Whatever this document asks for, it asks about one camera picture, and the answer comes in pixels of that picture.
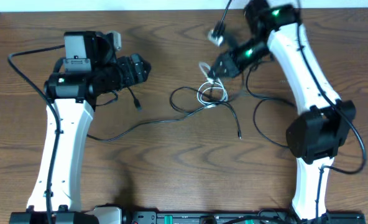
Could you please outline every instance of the wood grain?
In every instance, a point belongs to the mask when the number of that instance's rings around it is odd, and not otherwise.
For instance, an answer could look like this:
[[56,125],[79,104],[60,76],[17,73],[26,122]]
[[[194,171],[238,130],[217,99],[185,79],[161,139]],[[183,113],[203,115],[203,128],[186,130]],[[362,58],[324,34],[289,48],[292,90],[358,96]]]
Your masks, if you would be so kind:
[[[334,89],[357,107],[354,124],[368,150],[368,9],[304,10],[315,55]],[[90,133],[117,135],[146,119],[177,118],[168,104],[180,86],[203,81],[198,62],[213,63],[219,49],[206,40],[221,11],[43,12],[0,16],[0,223],[24,211],[37,173],[46,131],[45,105],[9,68],[9,53],[63,42],[66,30],[118,30],[120,55],[134,52],[152,64],[146,83],[133,87],[143,111],[122,91],[119,101],[97,109]],[[230,11],[228,29],[240,40],[249,37],[241,11]],[[18,66],[38,85],[50,75],[63,50],[24,56]],[[239,80],[228,86],[239,88]],[[277,63],[253,74],[259,93],[292,97]],[[183,106],[197,106],[192,93],[177,96]],[[153,124],[111,143],[87,140],[81,178],[83,209],[104,203],[156,207],[159,210],[258,210],[288,208],[295,191],[295,158],[261,138],[252,124],[257,100],[243,96],[233,103],[242,127],[226,108],[206,110],[180,123]],[[296,118],[291,108],[275,103],[260,107],[257,122],[271,138],[285,142],[284,132]],[[360,163],[352,134],[340,148],[336,165]],[[327,207],[356,210],[368,221],[368,166],[360,175],[332,173]]]

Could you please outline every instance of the white backdrop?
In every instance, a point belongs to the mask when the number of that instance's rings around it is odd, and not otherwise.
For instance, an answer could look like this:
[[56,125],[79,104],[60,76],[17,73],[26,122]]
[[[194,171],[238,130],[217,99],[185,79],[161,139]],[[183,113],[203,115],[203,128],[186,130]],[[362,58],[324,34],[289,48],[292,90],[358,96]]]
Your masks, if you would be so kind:
[[[228,0],[0,0],[0,12],[223,9]],[[249,0],[233,0],[243,9]],[[279,5],[295,0],[269,0]],[[307,8],[368,7],[368,0],[301,0]]]

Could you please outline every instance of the coiled white cable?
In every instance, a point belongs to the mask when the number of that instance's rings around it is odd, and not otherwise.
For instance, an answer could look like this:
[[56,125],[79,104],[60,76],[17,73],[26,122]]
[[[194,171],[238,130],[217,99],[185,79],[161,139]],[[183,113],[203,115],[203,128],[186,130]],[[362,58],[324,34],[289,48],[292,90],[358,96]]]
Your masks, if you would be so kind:
[[206,77],[207,82],[204,82],[204,84],[202,84],[198,89],[198,93],[196,94],[196,98],[198,99],[198,101],[204,106],[210,105],[212,102],[203,100],[202,96],[204,93],[206,93],[207,91],[210,91],[211,89],[221,90],[220,101],[228,101],[228,92],[225,89],[222,81],[219,78],[217,80],[213,80],[212,78],[208,77],[210,66],[205,62],[200,62],[199,68],[201,69],[201,72],[203,73],[203,75]]

